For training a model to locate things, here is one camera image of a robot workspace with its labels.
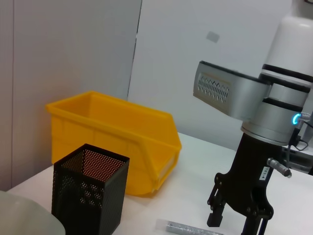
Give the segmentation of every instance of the blue indicator light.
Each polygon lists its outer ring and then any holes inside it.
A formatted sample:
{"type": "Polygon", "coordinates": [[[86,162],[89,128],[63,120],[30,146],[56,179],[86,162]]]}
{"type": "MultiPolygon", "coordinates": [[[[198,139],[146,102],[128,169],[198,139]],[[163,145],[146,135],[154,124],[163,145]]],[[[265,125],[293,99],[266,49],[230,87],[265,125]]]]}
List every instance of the blue indicator light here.
{"type": "Polygon", "coordinates": [[[295,116],[293,116],[292,118],[292,123],[293,125],[298,124],[298,118],[301,116],[301,114],[296,114],[295,116]]]}

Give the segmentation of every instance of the vent grille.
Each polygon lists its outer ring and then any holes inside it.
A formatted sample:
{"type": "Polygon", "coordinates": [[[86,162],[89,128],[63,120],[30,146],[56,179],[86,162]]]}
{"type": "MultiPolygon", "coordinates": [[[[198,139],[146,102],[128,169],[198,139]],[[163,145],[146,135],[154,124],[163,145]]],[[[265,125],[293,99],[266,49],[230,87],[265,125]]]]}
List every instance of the vent grille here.
{"type": "Polygon", "coordinates": [[[225,103],[229,94],[229,87],[222,82],[202,76],[198,80],[198,90],[210,96],[213,100],[225,103]]]}

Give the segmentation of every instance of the perforated metal container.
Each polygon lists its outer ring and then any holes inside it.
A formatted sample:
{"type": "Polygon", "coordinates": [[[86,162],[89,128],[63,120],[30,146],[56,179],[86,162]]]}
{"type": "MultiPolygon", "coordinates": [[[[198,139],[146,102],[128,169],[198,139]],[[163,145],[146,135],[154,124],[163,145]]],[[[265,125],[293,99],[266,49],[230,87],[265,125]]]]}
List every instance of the perforated metal container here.
{"type": "Polygon", "coordinates": [[[119,225],[129,158],[85,144],[54,164],[52,214],[67,235],[111,235],[119,225]]]}
{"type": "Polygon", "coordinates": [[[266,81],[210,63],[199,63],[194,96],[236,119],[249,120],[268,95],[266,81]]]}

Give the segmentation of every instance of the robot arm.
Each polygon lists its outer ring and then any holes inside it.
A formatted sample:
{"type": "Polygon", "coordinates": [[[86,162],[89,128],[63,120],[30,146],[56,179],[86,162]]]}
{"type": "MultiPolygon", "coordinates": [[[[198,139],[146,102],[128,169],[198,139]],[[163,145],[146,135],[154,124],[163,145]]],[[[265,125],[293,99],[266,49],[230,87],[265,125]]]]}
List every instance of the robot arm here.
{"type": "Polygon", "coordinates": [[[292,119],[313,82],[313,5],[294,0],[281,21],[259,78],[200,62],[194,96],[243,122],[258,140],[288,145],[292,119]]]}
{"type": "Polygon", "coordinates": [[[290,143],[313,83],[312,0],[293,0],[282,19],[258,78],[200,62],[194,96],[243,121],[232,167],[217,173],[208,199],[208,226],[219,227],[225,204],[246,216],[242,235],[259,235],[273,217],[266,188],[273,172],[290,176],[282,147],[290,143]]]}

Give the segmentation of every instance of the label sticker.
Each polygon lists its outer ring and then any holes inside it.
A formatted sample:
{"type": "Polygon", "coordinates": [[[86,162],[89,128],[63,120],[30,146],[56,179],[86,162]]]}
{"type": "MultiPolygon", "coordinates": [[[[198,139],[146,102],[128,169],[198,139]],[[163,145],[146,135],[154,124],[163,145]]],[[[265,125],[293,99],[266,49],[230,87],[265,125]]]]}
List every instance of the label sticker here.
{"type": "Polygon", "coordinates": [[[266,177],[268,175],[269,172],[269,167],[265,166],[262,170],[261,176],[260,176],[260,180],[265,181],[266,177]]]}

